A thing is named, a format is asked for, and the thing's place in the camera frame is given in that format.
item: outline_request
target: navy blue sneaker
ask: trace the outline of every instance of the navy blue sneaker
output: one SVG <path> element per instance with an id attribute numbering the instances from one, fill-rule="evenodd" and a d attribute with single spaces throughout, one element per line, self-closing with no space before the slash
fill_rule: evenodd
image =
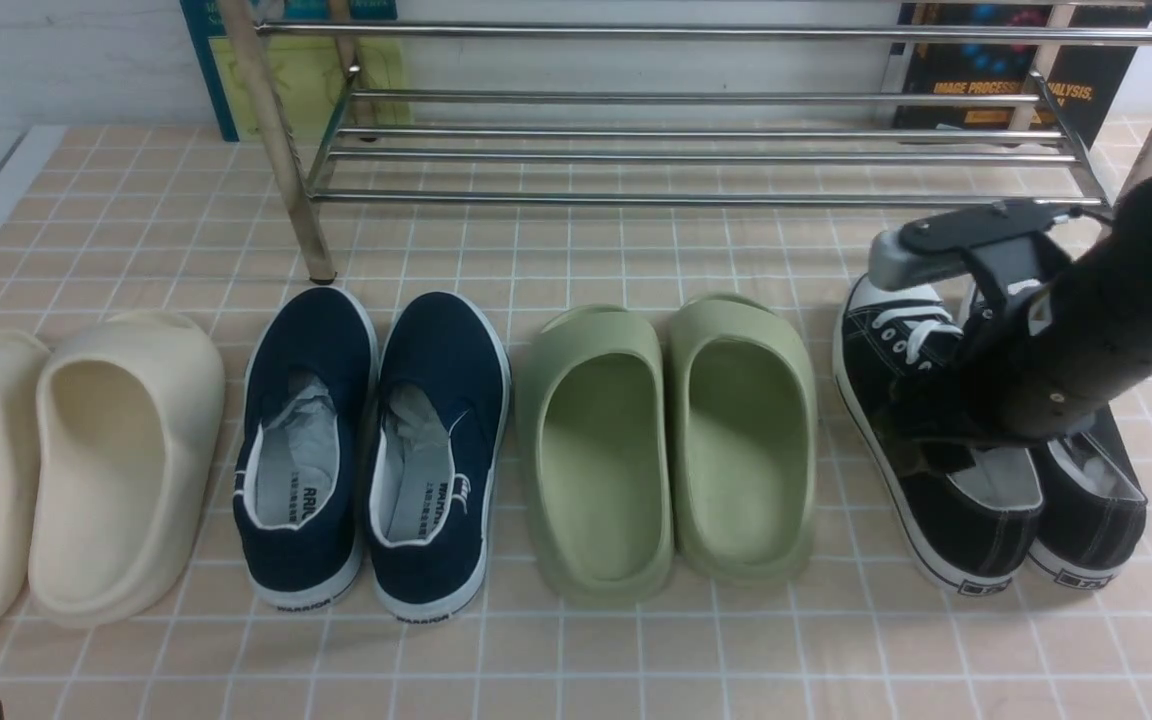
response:
<path id="1" fill-rule="evenodd" d="M 470 301 L 431 291 L 394 320 L 380 369 L 369 500 L 376 596 L 438 623 L 483 588 L 488 511 L 509 407 L 509 361 Z"/>
<path id="2" fill-rule="evenodd" d="M 234 521 L 257 596 L 317 611 L 358 577 L 366 541 L 358 425 L 378 379 L 376 328 L 347 291 L 279 310 L 247 365 Z"/>

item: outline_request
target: book cover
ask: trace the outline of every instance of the book cover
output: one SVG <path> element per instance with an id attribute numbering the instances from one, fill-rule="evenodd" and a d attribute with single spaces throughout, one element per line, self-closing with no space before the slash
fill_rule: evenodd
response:
<path id="1" fill-rule="evenodd" d="M 233 46 L 225 37 L 215 0 L 180 0 L 180 10 L 184 13 L 198 55 L 220 135 L 229 142 L 258 141 L 256 115 L 238 78 Z M 397 18 L 396 0 L 351 0 L 349 12 L 354 18 Z M 328 5 L 326 0 L 285 0 L 282 18 L 326 20 Z M 407 88 L 397 40 L 366 37 L 359 38 L 357 45 L 366 88 Z M 332 118 L 342 82 L 333 38 L 274 36 L 266 44 L 266 54 L 291 135 L 302 142 L 317 141 Z M 411 122 L 411 111 L 403 103 L 376 103 L 372 109 L 379 124 Z"/>

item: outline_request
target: shoe lining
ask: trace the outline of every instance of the shoe lining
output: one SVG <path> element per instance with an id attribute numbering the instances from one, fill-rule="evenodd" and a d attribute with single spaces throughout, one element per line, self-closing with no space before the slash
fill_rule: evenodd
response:
<path id="1" fill-rule="evenodd" d="M 262 526 L 303 525 L 328 502 L 338 483 L 338 415 L 325 384 L 311 374 L 291 379 L 291 402 L 262 429 L 252 482 Z"/>
<path id="2" fill-rule="evenodd" d="M 381 432 L 376 528 L 389 543 L 429 541 L 442 529 L 452 492 L 447 429 L 425 393 L 403 384 L 391 393 Z"/>

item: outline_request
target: shoe insole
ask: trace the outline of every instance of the shoe insole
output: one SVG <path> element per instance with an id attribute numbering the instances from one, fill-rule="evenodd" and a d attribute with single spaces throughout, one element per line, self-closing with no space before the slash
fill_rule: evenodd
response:
<path id="1" fill-rule="evenodd" d="M 262 429 L 252 488 L 264 526 L 306 523 L 335 488 L 340 450 L 332 397 L 314 376 L 296 382 L 296 395 Z"/>
<path id="2" fill-rule="evenodd" d="M 50 532 L 37 541 L 47 546 L 54 588 L 84 600 L 122 579 L 145 547 L 162 492 L 162 424 L 145 387 L 98 359 L 58 370 L 51 393 L 52 473 L 41 483 L 38 511 L 83 521 L 41 524 Z"/>
<path id="3" fill-rule="evenodd" d="M 758 564 L 801 532 L 808 468 L 799 387 L 772 351 L 717 341 L 696 355 L 689 382 L 687 482 L 710 551 Z"/>
<path id="4" fill-rule="evenodd" d="M 389 541 L 422 541 L 438 528 L 452 492 L 448 450 L 445 446 L 419 448 L 403 458 L 388 532 Z"/>
<path id="5" fill-rule="evenodd" d="M 652 370 L 591 359 L 554 391 L 540 435 L 540 493 L 559 555 L 586 579 L 641 573 L 660 543 L 662 477 Z"/>

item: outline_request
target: green slide sandal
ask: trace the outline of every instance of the green slide sandal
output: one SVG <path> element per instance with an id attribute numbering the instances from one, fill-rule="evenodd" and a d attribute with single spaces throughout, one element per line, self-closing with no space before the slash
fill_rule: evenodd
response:
<path id="1" fill-rule="evenodd" d="M 812 555 L 814 376 L 790 324 L 730 293 L 669 323 L 679 546 L 730 583 L 783 582 Z"/>
<path id="2" fill-rule="evenodd" d="M 673 558 L 652 325 L 622 306 L 567 311 L 532 342 L 515 389 L 540 574 L 576 605 L 646 600 Z"/>

